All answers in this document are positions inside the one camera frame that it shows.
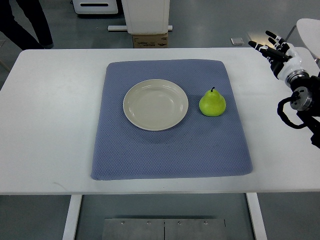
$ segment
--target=table leg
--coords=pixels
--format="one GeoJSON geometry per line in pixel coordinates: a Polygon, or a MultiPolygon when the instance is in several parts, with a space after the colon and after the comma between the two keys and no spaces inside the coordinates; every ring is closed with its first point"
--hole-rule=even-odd
{"type": "Polygon", "coordinates": [[[77,230],[82,195],[71,195],[62,240],[74,240],[77,230]]]}
{"type": "Polygon", "coordinates": [[[251,215],[253,232],[256,240],[267,240],[264,220],[262,218],[259,200],[256,192],[246,193],[246,200],[251,215]]]}

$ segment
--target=white plate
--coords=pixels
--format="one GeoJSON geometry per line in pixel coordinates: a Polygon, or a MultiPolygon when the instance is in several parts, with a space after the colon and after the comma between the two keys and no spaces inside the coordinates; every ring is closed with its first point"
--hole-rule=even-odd
{"type": "Polygon", "coordinates": [[[178,124],[188,110],[186,93],[177,84],[150,79],[134,85],[123,99],[123,111],[137,127],[161,131],[178,124]]]}

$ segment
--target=black pants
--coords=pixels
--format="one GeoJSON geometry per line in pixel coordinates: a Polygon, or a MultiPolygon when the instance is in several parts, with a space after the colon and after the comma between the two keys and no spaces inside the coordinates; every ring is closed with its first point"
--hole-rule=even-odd
{"type": "Polygon", "coordinates": [[[0,0],[0,31],[22,50],[43,49],[44,45],[53,44],[39,0],[16,0],[16,2],[31,22],[39,42],[15,21],[9,0],[0,0]]]}

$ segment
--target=metal plate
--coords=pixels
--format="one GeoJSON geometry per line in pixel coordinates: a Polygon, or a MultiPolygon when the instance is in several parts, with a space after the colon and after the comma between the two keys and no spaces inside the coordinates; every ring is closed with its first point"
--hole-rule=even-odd
{"type": "Polygon", "coordinates": [[[164,240],[163,219],[106,218],[102,240],[164,240]]]}
{"type": "Polygon", "coordinates": [[[224,219],[106,218],[102,240],[227,240],[224,219]]]}
{"type": "Polygon", "coordinates": [[[224,219],[166,219],[165,240],[227,240],[224,219]]]}

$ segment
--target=robot finger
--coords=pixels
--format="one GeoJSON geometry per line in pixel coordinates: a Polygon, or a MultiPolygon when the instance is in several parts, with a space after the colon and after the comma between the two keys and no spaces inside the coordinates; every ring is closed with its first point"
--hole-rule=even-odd
{"type": "Polygon", "coordinates": [[[279,61],[279,62],[287,62],[291,56],[285,55],[283,52],[277,51],[267,45],[261,45],[259,43],[256,43],[255,41],[249,41],[248,43],[251,47],[262,53],[262,56],[265,58],[271,58],[273,60],[279,61]]]}
{"type": "Polygon", "coordinates": [[[275,35],[273,32],[265,31],[265,34],[267,34],[269,37],[273,38],[280,45],[285,43],[285,40],[282,37],[275,35]]]}
{"type": "Polygon", "coordinates": [[[265,33],[270,36],[268,38],[269,42],[272,43],[278,51],[285,54],[289,50],[290,46],[282,37],[275,35],[270,31],[265,31],[265,33]]]}
{"type": "Polygon", "coordinates": [[[281,45],[276,42],[273,38],[269,37],[268,41],[275,47],[276,50],[280,50],[281,49],[281,45]]]}

